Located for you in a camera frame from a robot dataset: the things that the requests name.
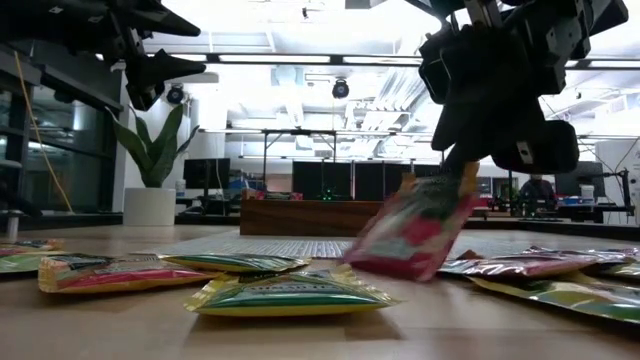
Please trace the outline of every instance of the red snack pouch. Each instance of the red snack pouch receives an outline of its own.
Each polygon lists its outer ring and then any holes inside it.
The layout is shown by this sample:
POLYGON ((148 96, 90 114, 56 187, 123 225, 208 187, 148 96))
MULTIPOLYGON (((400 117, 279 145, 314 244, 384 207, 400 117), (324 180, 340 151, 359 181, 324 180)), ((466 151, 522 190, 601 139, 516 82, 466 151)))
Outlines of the red snack pouch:
POLYGON ((478 168, 470 163, 462 174, 437 174, 401 189, 369 221, 344 262, 370 272, 430 280, 471 215, 478 168))
POLYGON ((211 280, 220 274, 195 271, 155 256, 111 258, 65 254, 41 260, 38 285, 46 293, 138 291, 211 280))

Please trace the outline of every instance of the green snack pouch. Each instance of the green snack pouch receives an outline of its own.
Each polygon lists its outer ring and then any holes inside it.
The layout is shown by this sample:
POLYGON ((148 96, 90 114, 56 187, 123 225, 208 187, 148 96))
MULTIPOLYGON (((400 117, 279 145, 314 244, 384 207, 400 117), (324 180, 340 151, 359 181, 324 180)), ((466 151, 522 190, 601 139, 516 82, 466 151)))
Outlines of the green snack pouch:
POLYGON ((60 254, 63 252, 46 251, 0 256, 0 274, 35 273, 43 257, 60 254))
POLYGON ((0 256, 60 250, 61 248, 61 240, 20 240, 15 243, 0 243, 0 256))
POLYGON ((640 324, 640 288, 598 282, 576 273, 558 280, 497 283, 470 278, 478 286, 577 311, 633 324, 640 324))
POLYGON ((359 281, 349 265, 341 265, 331 270, 214 280, 184 306, 206 315, 266 317, 344 314, 397 303, 359 281))
POLYGON ((611 276, 640 281, 640 262, 631 264, 594 265, 585 270, 593 276, 611 276))
POLYGON ((308 265, 310 258, 250 254, 159 255, 160 259, 193 269, 229 272, 281 272, 308 265))

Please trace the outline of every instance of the white planter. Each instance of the white planter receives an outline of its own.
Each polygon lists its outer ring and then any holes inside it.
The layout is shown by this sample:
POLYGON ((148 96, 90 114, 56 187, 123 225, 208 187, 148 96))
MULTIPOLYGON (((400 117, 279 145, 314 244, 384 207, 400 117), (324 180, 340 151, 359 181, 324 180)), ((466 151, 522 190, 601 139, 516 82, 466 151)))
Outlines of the white planter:
POLYGON ((175 222, 175 210, 174 189, 124 189, 125 226, 172 226, 175 222))

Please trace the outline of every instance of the person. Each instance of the person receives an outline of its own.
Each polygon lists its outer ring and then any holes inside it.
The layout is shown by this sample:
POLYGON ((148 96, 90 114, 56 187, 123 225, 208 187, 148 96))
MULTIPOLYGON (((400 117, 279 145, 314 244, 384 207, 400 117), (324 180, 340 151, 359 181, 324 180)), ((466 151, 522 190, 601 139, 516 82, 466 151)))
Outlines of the person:
POLYGON ((525 204, 535 206, 536 210, 540 207, 552 210, 556 204, 556 195, 553 191, 553 186, 551 186, 549 181, 544 180, 542 175, 532 174, 529 177, 529 181, 520 189, 520 198, 525 204), (544 200, 543 206, 538 205, 541 200, 544 200))

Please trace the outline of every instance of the computer monitor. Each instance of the computer monitor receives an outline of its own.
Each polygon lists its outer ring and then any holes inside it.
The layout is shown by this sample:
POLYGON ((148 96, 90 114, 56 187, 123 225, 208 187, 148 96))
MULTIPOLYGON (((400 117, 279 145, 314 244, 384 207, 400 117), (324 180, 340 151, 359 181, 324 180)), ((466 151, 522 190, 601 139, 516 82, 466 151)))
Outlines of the computer monitor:
POLYGON ((556 178, 556 194, 580 196, 580 185, 593 185, 594 197, 605 197, 602 164, 594 161, 580 161, 575 170, 567 174, 558 174, 556 178))
POLYGON ((231 159, 194 159, 184 162, 187 189, 228 189, 231 159))

